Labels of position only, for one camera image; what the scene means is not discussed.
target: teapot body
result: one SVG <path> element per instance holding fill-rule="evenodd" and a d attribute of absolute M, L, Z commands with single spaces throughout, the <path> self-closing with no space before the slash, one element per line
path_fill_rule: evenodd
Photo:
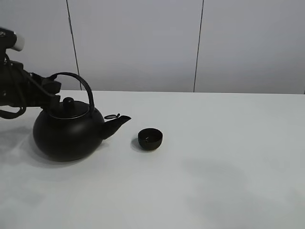
<path fill-rule="evenodd" d="M 95 108 L 72 119 L 58 119 L 43 110 L 37 117 L 33 136 L 37 147 L 55 161 L 73 161 L 90 155 L 102 143 L 100 131 L 104 124 Z"/>

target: table surface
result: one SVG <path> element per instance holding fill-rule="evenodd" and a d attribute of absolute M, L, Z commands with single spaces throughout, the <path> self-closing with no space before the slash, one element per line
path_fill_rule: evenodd
<path fill-rule="evenodd" d="M 63 96 L 88 101 L 86 92 Z M 94 92 L 127 122 L 90 157 L 54 163 L 38 108 L 0 120 L 1 229 L 304 229 L 305 97 Z M 163 144 L 145 153 L 137 133 Z"/>

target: black teapot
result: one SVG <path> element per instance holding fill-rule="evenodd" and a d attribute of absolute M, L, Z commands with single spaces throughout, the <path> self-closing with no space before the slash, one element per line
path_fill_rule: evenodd
<path fill-rule="evenodd" d="M 49 78 L 54 80 L 57 73 Z M 38 148 L 56 161 L 73 161 L 90 155 L 131 118 L 116 116 L 105 122 L 94 107 L 92 90 L 78 75 L 71 75 L 85 87 L 89 104 L 67 97 L 55 109 L 43 109 L 37 117 L 33 136 Z"/>

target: black cup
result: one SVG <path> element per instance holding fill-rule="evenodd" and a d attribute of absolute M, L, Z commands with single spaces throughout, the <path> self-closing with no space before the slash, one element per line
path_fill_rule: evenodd
<path fill-rule="evenodd" d="M 145 150 L 157 149 L 161 145 L 162 139 L 162 132 L 153 128 L 141 130 L 138 134 L 139 144 Z"/>

